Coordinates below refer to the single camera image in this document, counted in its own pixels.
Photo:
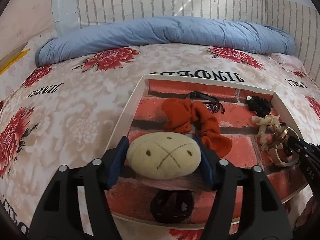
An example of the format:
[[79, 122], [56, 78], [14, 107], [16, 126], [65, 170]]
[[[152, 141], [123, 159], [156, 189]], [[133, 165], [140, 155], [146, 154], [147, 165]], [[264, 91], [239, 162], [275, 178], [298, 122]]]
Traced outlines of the watch with beige strap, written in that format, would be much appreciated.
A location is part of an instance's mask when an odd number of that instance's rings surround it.
[[289, 126], [282, 126], [276, 129], [272, 136], [266, 134], [266, 127], [259, 128], [259, 143], [262, 151], [268, 154], [268, 157], [277, 167], [293, 167], [298, 163], [298, 155], [293, 153], [287, 144], [289, 133], [298, 134]]

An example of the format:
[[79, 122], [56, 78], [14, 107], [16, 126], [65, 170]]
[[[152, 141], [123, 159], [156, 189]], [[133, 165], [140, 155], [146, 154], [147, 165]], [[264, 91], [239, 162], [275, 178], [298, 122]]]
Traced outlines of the cream scrunchie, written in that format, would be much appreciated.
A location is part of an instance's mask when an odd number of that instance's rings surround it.
[[251, 117], [252, 123], [259, 127], [257, 137], [261, 146], [268, 144], [266, 130], [269, 126], [271, 126], [275, 132], [280, 130], [281, 125], [279, 119], [280, 115], [272, 114], [266, 115], [264, 118], [257, 115]]

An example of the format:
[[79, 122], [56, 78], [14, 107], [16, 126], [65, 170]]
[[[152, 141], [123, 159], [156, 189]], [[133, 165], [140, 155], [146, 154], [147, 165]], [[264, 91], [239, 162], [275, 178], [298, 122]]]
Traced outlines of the black scrunchie with bell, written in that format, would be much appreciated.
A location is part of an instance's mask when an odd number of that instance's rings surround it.
[[248, 96], [246, 99], [248, 109], [254, 112], [257, 116], [264, 118], [266, 115], [270, 115], [272, 105], [271, 103], [259, 96]]

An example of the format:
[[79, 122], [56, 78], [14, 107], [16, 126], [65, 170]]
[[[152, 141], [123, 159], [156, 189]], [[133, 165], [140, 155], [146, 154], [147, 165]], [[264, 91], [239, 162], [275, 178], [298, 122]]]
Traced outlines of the cream plush hair clip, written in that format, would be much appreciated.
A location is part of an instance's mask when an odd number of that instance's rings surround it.
[[126, 164], [140, 183], [161, 190], [210, 191], [197, 172], [198, 143], [180, 133], [148, 133], [131, 142]]

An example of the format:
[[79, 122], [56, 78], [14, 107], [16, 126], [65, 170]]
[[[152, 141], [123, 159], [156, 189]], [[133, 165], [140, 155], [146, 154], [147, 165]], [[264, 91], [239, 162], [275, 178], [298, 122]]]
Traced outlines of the rust orange scrunchie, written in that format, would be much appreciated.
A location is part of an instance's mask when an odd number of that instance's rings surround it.
[[202, 102], [169, 98], [162, 103], [162, 110], [167, 116], [163, 131], [189, 134], [195, 128], [204, 146], [218, 157], [231, 151], [232, 140], [221, 135], [217, 118]]

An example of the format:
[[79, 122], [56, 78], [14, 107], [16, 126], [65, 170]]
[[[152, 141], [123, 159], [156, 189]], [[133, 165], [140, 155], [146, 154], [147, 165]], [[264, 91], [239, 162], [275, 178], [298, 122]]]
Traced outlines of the floral fleece bed blanket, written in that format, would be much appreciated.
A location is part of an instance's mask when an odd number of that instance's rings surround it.
[[284, 54], [191, 44], [126, 47], [38, 68], [1, 109], [1, 202], [27, 233], [56, 169], [100, 157], [143, 75], [196, 77], [275, 92], [309, 142], [319, 142], [319, 86]]

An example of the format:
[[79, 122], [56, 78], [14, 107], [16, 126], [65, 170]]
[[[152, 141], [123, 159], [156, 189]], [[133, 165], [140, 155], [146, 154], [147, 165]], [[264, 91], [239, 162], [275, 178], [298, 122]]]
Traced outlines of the white tray brick-pattern liner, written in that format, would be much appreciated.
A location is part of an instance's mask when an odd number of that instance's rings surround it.
[[[130, 141], [147, 133], [160, 132], [167, 117], [162, 103], [168, 98], [183, 98], [190, 92], [202, 92], [220, 100], [224, 113], [216, 113], [221, 134], [232, 140], [232, 149], [226, 159], [242, 168], [260, 165], [266, 172], [282, 202], [287, 202], [306, 187], [298, 167], [277, 167], [262, 152], [257, 142], [258, 128], [252, 121], [252, 113], [245, 105], [249, 95], [257, 95], [271, 101], [272, 114], [280, 115], [281, 121], [297, 129], [291, 113], [273, 91], [237, 83], [196, 77], [143, 75], [129, 98], [108, 143], [113, 148], [121, 137]], [[155, 184], [142, 179], [126, 165], [116, 185], [107, 191], [110, 210], [117, 219], [140, 224], [157, 225], [150, 211], [150, 203], [163, 187], [190, 190], [194, 208], [191, 215], [172, 229], [200, 230], [204, 227], [211, 210], [215, 193], [201, 180], [199, 172], [189, 176]]]

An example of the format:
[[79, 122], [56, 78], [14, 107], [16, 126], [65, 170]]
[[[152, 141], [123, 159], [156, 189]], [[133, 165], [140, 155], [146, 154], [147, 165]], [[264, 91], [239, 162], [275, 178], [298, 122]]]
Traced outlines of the yellow cloth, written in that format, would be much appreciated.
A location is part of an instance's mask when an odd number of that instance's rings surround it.
[[2, 75], [13, 63], [17, 62], [19, 59], [27, 55], [29, 51], [30, 49], [23, 50], [18, 55], [10, 59], [4, 66], [1, 67], [0, 75]]

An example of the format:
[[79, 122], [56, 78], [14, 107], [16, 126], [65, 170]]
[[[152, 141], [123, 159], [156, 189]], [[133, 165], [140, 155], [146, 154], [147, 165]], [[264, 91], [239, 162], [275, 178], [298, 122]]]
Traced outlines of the rolled blue duvet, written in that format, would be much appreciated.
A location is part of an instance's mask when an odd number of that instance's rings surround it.
[[270, 25], [157, 16], [90, 25], [56, 37], [37, 50], [35, 63], [42, 67], [109, 49], [165, 43], [226, 47], [253, 54], [293, 55], [296, 49], [290, 34]]

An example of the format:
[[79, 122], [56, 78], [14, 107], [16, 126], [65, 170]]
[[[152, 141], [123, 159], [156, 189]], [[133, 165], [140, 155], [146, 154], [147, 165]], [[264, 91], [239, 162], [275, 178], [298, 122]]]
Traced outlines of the pink padded headboard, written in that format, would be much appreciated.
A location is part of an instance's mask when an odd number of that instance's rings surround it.
[[1, 58], [54, 29], [51, 0], [10, 0], [1, 14]]

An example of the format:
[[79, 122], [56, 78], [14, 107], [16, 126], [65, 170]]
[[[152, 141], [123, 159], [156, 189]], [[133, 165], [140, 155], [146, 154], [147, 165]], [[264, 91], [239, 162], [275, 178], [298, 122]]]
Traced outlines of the clear plastic sheet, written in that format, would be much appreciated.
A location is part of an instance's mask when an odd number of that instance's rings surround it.
[[77, 0], [51, 0], [57, 36], [80, 29]]

